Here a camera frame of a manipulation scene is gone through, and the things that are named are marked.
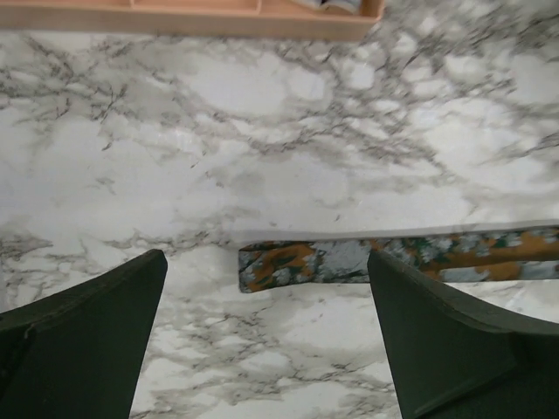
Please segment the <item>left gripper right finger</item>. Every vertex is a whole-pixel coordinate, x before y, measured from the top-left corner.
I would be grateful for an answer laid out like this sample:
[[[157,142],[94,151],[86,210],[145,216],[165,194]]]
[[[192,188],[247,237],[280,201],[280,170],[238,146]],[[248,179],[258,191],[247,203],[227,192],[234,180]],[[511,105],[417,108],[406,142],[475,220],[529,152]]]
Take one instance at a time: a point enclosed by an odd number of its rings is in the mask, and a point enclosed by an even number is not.
[[[558,325],[372,251],[369,282],[404,418],[556,418]]]

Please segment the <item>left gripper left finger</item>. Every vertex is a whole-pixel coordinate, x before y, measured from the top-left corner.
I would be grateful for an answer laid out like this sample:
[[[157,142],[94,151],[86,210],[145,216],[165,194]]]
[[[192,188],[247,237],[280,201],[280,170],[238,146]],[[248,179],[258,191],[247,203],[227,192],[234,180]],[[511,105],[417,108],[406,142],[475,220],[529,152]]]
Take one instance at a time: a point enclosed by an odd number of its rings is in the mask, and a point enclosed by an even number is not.
[[[127,418],[168,263],[151,250],[1,315],[3,418]]]

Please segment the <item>orange floral tie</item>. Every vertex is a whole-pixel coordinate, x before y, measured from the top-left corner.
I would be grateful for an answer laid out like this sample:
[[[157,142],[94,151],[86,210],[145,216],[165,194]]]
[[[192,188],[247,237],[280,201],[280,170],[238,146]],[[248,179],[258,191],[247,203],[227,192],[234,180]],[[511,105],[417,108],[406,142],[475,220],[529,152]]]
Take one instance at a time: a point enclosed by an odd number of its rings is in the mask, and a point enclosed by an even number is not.
[[[368,282],[372,251],[384,251],[446,283],[552,279],[558,276],[558,229],[452,233],[327,241],[273,241],[238,252],[243,293],[307,283]]]

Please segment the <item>peach plastic desk organizer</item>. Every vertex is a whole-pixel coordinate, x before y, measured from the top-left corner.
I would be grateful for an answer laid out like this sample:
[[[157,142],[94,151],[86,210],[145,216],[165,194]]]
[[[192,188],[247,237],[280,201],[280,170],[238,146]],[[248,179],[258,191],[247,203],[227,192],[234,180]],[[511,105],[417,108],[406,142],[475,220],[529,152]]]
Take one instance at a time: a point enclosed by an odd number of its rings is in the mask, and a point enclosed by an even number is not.
[[[358,41],[382,1],[3,1],[4,30]]]

